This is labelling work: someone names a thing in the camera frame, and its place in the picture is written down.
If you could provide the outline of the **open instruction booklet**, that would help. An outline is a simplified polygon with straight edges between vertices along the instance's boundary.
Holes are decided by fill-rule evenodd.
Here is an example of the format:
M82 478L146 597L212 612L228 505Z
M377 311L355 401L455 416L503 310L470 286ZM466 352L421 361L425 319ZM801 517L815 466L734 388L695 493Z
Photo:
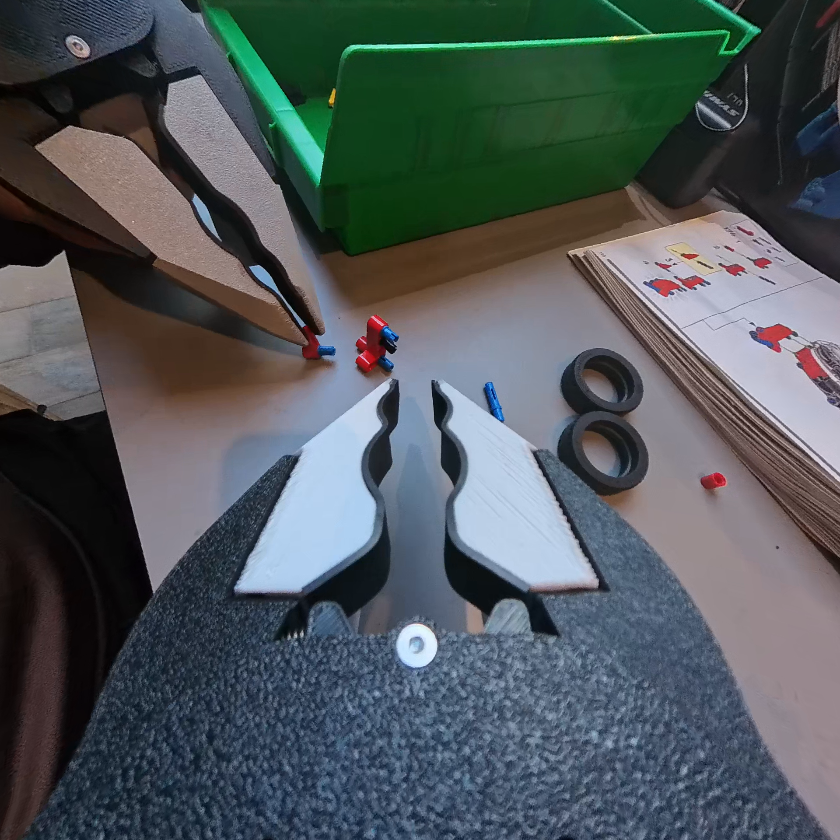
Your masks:
M838 283L729 211L568 257L797 525L838 554Z

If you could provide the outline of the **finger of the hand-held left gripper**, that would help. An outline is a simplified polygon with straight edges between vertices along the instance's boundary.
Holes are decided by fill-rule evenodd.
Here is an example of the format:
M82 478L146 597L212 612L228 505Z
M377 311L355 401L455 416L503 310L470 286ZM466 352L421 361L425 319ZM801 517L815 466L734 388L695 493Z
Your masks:
M153 268L271 335L307 343L278 299L207 236L191 204L137 144L67 127L36 150L152 253Z
M170 82L159 121L201 183L199 193L229 219L292 311L323 335L318 295L283 192L204 78Z

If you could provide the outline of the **grey desk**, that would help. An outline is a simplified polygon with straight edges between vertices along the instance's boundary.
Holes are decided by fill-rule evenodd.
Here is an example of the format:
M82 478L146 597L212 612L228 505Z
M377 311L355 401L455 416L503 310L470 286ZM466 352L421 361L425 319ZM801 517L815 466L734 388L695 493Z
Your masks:
M718 209L671 213L636 187L484 227L348 257L298 229L333 361L235 326L167 280L75 280L153 588L217 517L380 384L353 362L376 313L400 335L393 467L382 491L392 539L366 633L425 616L474 633L480 614L448 585L430 382L480 406L495 383L507 424L554 450L571 410L565 365L605 347L640 371L631 421L650 468L612 497L695 600L763 739L831 834L838 833L838 573L651 360L567 254ZM728 484L705 490L700 477Z

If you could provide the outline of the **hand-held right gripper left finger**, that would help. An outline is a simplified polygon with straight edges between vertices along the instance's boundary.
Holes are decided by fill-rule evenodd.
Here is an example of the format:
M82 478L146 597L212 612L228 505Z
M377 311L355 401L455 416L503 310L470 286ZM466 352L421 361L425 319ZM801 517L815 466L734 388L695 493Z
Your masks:
M399 382L387 380L297 451L236 596L332 601L356 613L377 595L390 570L380 485L399 405Z

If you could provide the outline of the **green plastic bin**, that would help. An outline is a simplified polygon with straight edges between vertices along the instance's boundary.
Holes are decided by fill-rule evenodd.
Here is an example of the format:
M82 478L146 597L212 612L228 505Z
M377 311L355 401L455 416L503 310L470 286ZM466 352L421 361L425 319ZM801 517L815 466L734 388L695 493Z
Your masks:
M623 189L760 32L708 1L199 4L352 256Z

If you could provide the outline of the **toy car box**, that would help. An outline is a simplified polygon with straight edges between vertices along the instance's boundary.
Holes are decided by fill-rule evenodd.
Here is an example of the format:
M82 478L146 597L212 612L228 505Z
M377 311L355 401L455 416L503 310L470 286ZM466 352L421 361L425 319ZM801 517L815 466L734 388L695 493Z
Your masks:
M784 2L745 55L747 118L715 187L839 278L839 2Z

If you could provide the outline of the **black tumbler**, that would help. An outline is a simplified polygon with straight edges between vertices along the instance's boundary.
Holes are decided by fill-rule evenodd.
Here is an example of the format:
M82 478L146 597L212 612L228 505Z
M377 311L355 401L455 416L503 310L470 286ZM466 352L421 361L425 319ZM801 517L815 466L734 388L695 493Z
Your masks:
M698 202L712 188L748 115L749 63L739 61L703 91L638 173L637 182L672 209Z

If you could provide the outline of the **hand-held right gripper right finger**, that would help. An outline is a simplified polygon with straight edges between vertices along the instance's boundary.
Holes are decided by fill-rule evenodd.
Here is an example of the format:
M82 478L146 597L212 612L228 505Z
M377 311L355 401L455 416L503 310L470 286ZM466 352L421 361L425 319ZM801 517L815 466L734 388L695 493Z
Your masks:
M543 595L590 592L600 579L528 440L446 381L431 384L445 507L444 565L467 602L534 610Z

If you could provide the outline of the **red beam assembly blue pins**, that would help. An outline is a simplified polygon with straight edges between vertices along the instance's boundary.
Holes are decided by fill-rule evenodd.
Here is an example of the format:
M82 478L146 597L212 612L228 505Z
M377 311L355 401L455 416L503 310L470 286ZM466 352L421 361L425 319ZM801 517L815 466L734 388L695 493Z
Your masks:
M366 333L360 336L356 343L358 355L356 366L363 373L370 373L375 367L380 367L385 373L394 370L394 363L388 358L397 350L399 336L381 317L373 315L366 323Z

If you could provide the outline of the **black rubber tyre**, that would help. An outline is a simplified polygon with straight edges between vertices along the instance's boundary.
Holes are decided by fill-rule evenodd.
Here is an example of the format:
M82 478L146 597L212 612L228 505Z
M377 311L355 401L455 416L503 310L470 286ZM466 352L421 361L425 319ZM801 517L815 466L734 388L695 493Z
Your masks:
M616 399L596 394L585 380L585 372L603 375L612 385ZM560 388L565 401L579 414L604 412L624 416L636 410L644 399L644 383L636 367L621 354L604 348L579 353L565 368Z
M598 434L613 447L621 467L613 476L597 468L585 453L584 436ZM558 458L600 496L614 496L640 485L649 469L648 448L622 416L604 411L584 413L568 425L558 442Z

